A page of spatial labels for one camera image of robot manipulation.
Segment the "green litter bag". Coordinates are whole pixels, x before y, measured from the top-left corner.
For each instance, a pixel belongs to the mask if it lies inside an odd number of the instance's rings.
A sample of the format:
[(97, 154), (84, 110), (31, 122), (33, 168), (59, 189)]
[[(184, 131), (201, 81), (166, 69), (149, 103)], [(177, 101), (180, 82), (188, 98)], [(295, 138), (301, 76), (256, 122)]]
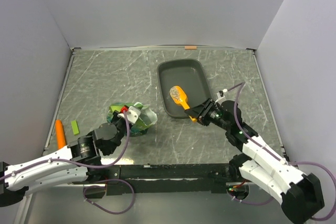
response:
[(155, 112), (153, 112), (148, 106), (144, 106), (140, 102), (136, 103), (123, 103), (123, 102), (116, 102), (109, 106), (108, 112), (119, 111), (123, 106), (130, 107), (134, 106), (141, 110), (140, 118), (137, 120), (135, 124), (130, 124), (130, 136), (140, 136), (145, 135), (148, 131), (148, 128), (155, 125), (158, 117)]

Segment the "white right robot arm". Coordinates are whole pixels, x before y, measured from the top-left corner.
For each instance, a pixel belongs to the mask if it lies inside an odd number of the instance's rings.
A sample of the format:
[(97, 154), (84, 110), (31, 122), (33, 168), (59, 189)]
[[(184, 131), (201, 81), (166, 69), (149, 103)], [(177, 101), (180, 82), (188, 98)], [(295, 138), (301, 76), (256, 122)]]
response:
[(231, 160), (229, 175), (235, 181), (253, 182), (274, 198), (292, 223), (304, 223), (324, 207), (321, 183), (290, 165), (243, 122), (237, 102), (207, 99), (185, 113), (203, 126), (213, 123), (225, 130), (228, 141), (241, 151)]

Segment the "yellow plastic scoop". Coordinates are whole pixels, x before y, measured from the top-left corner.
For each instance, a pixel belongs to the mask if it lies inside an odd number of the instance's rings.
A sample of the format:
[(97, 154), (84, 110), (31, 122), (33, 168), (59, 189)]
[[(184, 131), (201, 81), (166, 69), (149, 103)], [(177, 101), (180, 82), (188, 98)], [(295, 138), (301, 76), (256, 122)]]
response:
[(171, 87), (169, 93), (175, 104), (180, 105), (184, 110), (190, 108), (187, 102), (187, 95), (180, 86)]

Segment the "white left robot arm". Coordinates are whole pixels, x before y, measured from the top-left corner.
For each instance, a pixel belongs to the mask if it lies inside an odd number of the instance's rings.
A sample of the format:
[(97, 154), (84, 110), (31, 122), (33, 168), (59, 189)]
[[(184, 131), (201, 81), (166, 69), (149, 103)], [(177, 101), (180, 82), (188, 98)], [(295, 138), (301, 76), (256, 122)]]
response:
[(2, 162), (1, 207), (14, 205), (43, 188), (109, 179), (112, 164), (102, 164), (101, 157), (113, 154), (122, 138), (130, 136), (133, 124), (129, 112), (115, 112), (112, 122), (100, 125), (49, 155), (17, 165)]

